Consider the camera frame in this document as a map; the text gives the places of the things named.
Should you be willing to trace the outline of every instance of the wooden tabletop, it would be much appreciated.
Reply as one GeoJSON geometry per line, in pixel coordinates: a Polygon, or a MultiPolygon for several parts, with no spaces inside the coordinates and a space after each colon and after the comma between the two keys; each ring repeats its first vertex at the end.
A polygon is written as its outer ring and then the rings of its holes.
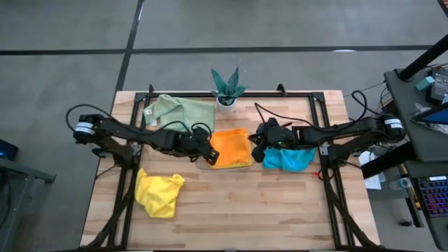
{"type": "MultiPolygon", "coordinates": [[[[342,92],[323,92],[331,124],[346,123],[347,110],[342,92]]],[[[130,121],[134,94],[118,92],[116,95],[112,115],[124,123],[130,121]]],[[[216,103],[215,99],[198,100],[216,103]]],[[[283,116],[312,121],[309,102],[305,98],[240,97],[237,102],[237,110],[231,115],[216,112],[215,131],[246,128],[254,132],[261,123],[254,102],[283,116]]],[[[280,124],[288,122],[277,120],[280,124]]],[[[112,164],[112,160],[103,159],[98,172],[112,164]]],[[[247,169],[207,171],[196,168],[187,158],[163,155],[146,146],[141,167],[152,176],[180,174],[185,184],[177,199],[175,218],[150,218],[141,205],[134,203],[128,249],[334,248],[323,182],[314,175],[320,169],[319,157],[298,174],[264,170],[258,163],[247,169]]],[[[119,174],[120,168],[115,168],[95,182],[82,245],[91,242],[109,219],[119,174]]],[[[346,166],[341,168],[341,174],[350,214],[366,235],[378,244],[361,170],[346,166]]],[[[118,241],[122,224],[123,219],[118,225],[118,241]]],[[[339,224],[339,229],[343,244],[346,244],[343,224],[339,224]]]]}

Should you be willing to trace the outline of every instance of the white paper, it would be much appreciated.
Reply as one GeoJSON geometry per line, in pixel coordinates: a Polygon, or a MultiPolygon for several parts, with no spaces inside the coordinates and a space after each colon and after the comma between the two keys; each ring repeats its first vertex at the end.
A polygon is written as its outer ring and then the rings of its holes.
{"type": "MultiPolygon", "coordinates": [[[[376,158],[374,153],[371,153],[370,151],[364,151],[359,156],[359,163],[360,165],[364,165],[376,158]]],[[[364,180],[365,187],[367,189],[373,189],[373,190],[381,190],[381,183],[379,182],[378,175],[371,176],[370,178],[367,178],[364,180]]]]}

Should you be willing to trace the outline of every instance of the light green cloth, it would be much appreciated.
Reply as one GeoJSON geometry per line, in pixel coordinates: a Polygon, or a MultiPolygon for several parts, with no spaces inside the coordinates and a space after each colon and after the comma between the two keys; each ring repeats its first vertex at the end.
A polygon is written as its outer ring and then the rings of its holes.
{"type": "MultiPolygon", "coordinates": [[[[161,94],[157,101],[143,110],[146,124],[151,120],[160,119],[160,126],[174,121],[185,123],[188,129],[195,123],[204,123],[213,132],[215,129],[215,106],[202,101],[193,101],[185,98],[170,97],[168,94],[161,94]]],[[[171,130],[185,131],[180,123],[174,123],[167,127],[171,130]]]]}

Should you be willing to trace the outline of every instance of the black desk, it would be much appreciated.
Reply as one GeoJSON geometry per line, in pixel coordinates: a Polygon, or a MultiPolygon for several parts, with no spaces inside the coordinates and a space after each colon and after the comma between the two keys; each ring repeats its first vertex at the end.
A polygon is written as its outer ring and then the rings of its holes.
{"type": "Polygon", "coordinates": [[[420,71],[410,82],[400,80],[394,71],[384,73],[384,77],[418,160],[448,162],[448,154],[445,149],[448,135],[423,127],[409,119],[417,110],[416,102],[422,106],[433,107],[432,104],[426,102],[425,91],[418,91],[415,88],[417,83],[427,77],[427,73],[428,71],[420,71]]]}
{"type": "MultiPolygon", "coordinates": [[[[387,148],[371,148],[377,157],[381,157],[389,151],[387,148]]],[[[401,173],[398,167],[392,167],[384,171],[386,181],[381,183],[381,190],[367,190],[369,200],[394,200],[394,199],[406,199],[409,197],[406,190],[392,190],[389,187],[389,183],[401,179],[401,173]]]]}
{"type": "MultiPolygon", "coordinates": [[[[393,103],[398,115],[407,131],[410,142],[388,152],[380,158],[362,166],[365,178],[378,174],[390,167],[400,164],[406,166],[408,176],[415,181],[419,177],[448,175],[448,154],[445,145],[448,143],[448,135],[428,129],[410,120],[417,112],[415,106],[433,107],[426,101],[426,91],[418,91],[415,85],[427,77],[428,70],[422,70],[405,82],[398,78],[395,71],[384,74],[393,103]]],[[[424,202],[421,192],[416,190],[420,202],[424,202]]],[[[407,201],[414,222],[422,224],[419,213],[411,201],[407,201]]],[[[448,218],[430,218],[426,209],[423,210],[426,222],[434,238],[436,246],[443,251],[448,250],[448,218]]]]}
{"type": "MultiPolygon", "coordinates": [[[[395,71],[384,73],[387,88],[392,95],[393,103],[405,126],[410,142],[363,165],[363,175],[365,178],[370,178],[388,168],[401,165],[408,160],[448,162],[448,155],[445,150],[445,144],[448,143],[448,134],[428,129],[410,120],[417,112],[415,106],[417,102],[422,106],[433,107],[432,104],[426,102],[425,91],[418,91],[415,88],[418,82],[427,77],[427,73],[428,70],[422,70],[409,82],[400,80],[395,71]]],[[[426,176],[434,175],[428,170],[426,176]]]]}

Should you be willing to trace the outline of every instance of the gray floor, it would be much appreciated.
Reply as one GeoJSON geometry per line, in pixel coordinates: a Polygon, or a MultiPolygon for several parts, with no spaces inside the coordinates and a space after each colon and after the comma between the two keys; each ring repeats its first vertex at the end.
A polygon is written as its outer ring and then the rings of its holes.
{"type": "MultiPolygon", "coordinates": [[[[124,48],[137,0],[0,1],[0,50],[124,48]]],[[[204,46],[428,45],[448,32],[436,0],[146,0],[135,48],[204,46]]],[[[124,90],[211,90],[210,68],[241,69],[252,90],[367,88],[421,51],[133,55],[124,90]]],[[[19,161],[57,173],[38,184],[14,251],[76,248],[98,159],[77,146],[65,111],[92,103],[110,109],[122,55],[0,56],[0,139],[19,161]]],[[[448,54],[438,62],[448,62],[448,54]]],[[[365,91],[371,107],[383,85],[365,91]]],[[[362,108],[346,99],[351,117],[362,108]]],[[[427,229],[399,227],[404,200],[372,202],[381,243],[437,251],[427,229]]]]}

